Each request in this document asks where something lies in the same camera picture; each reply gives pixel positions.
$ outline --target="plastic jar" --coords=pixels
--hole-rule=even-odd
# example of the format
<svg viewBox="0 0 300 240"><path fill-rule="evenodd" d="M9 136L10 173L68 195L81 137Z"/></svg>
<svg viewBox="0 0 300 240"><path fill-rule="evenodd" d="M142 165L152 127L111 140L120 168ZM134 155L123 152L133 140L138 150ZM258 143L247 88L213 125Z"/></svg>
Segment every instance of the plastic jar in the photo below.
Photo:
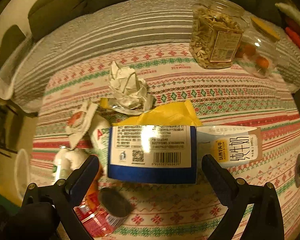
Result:
<svg viewBox="0 0 300 240"><path fill-rule="evenodd" d="M230 67L247 27L244 9L228 0L199 0L192 11L192 56L203 68Z"/></svg>
<svg viewBox="0 0 300 240"><path fill-rule="evenodd" d="M276 42L276 39L252 21L242 35L235 58L248 73L266 78L278 63Z"/></svg>

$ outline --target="blue box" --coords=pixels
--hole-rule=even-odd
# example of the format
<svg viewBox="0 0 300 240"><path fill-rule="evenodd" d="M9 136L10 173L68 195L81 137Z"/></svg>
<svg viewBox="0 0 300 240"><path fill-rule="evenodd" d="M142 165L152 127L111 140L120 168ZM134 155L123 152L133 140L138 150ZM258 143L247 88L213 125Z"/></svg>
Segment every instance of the blue box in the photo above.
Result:
<svg viewBox="0 0 300 240"><path fill-rule="evenodd" d="M111 127L107 174L130 182L194 184L196 148L194 126Z"/></svg>

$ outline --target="barcode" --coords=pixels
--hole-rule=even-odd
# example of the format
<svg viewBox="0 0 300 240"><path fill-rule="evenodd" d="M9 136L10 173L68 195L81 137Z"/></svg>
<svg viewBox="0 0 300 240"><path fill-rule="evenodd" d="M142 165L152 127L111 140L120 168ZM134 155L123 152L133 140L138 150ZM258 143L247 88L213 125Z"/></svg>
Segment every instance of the barcode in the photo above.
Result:
<svg viewBox="0 0 300 240"><path fill-rule="evenodd" d="M233 52L234 52L233 49L228 50L227 55L226 55L226 59L230 59L232 57Z"/></svg>
<svg viewBox="0 0 300 240"><path fill-rule="evenodd" d="M180 165L181 152L161 152L153 154L153 165Z"/></svg>
<svg viewBox="0 0 300 240"><path fill-rule="evenodd" d="M111 214L108 214L106 216L106 220L107 220L107 223L113 227L117 227L118 225L120 225L122 223L122 218L118 218L118 217L115 217Z"/></svg>

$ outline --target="qr code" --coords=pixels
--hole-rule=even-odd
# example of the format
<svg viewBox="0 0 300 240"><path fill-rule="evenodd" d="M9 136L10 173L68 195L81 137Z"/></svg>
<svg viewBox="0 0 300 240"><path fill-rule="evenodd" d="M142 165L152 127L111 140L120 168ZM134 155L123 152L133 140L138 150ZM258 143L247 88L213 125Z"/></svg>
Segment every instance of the qr code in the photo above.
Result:
<svg viewBox="0 0 300 240"><path fill-rule="evenodd" d="M132 162L143 163L144 156L143 150L132 150Z"/></svg>

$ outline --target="jar label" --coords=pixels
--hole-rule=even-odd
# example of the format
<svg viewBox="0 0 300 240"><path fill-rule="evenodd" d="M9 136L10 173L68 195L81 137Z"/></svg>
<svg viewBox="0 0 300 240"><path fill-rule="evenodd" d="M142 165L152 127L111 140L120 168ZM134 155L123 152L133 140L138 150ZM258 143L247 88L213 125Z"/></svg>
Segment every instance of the jar label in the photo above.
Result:
<svg viewBox="0 0 300 240"><path fill-rule="evenodd" d="M241 34L218 31L210 62L230 62L240 41Z"/></svg>

